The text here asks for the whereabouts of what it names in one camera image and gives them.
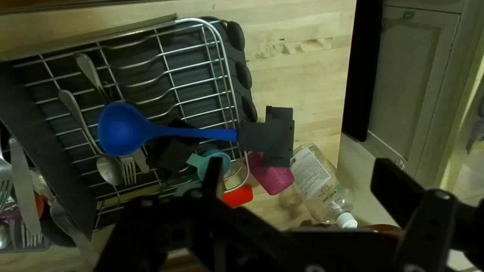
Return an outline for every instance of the cabinet door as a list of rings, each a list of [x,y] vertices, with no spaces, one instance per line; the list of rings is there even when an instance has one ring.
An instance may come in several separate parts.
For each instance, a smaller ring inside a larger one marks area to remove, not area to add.
[[[410,176],[419,168],[427,133],[441,94],[459,16],[385,8],[365,147],[389,158]]]

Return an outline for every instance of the blue ladle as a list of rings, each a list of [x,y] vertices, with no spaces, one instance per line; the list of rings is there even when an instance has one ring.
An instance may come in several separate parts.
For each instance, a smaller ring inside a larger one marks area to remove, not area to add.
[[[102,112],[99,138],[103,150],[114,158],[129,156],[155,138],[199,138],[236,142],[236,130],[197,130],[152,124],[137,108],[112,103]]]

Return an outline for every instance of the cutlery holder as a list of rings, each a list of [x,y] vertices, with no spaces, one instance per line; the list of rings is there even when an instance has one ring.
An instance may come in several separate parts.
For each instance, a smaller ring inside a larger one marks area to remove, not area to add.
[[[156,124],[182,120],[200,129],[239,129],[242,121],[258,120],[244,47],[236,23],[183,19],[150,22],[129,32],[2,64],[0,120],[90,236],[96,227],[114,224],[123,206],[100,209],[100,203],[115,200],[117,194],[97,173],[97,158],[58,100],[61,90],[72,91],[97,139],[103,100],[76,67],[76,53],[93,59],[103,88],[115,100],[135,105]],[[209,144],[217,144],[233,161],[247,158],[235,142],[202,142]],[[185,173],[162,180],[156,170],[138,171],[138,185],[118,191],[128,195],[156,188],[155,194],[170,197],[188,180]]]

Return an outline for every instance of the clear plastic bottle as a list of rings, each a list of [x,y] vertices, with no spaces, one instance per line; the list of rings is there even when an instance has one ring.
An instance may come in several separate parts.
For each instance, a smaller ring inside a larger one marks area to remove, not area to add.
[[[336,177],[335,167],[317,145],[303,145],[292,158],[292,174],[315,221],[341,229],[357,229],[351,215],[353,191]]]

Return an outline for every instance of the countertop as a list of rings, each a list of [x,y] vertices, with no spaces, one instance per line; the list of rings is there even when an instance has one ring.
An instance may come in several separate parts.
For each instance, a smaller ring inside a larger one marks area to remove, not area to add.
[[[356,0],[176,0],[0,17],[0,59],[13,59],[58,41],[158,17],[214,16],[238,22],[247,40],[253,97],[261,120],[267,106],[294,108],[295,147],[317,144],[338,165]],[[249,206],[280,230],[298,226],[304,212],[285,212],[282,197],[256,188]],[[109,230],[96,233],[102,247]],[[0,256],[2,271],[70,271],[76,250]]]

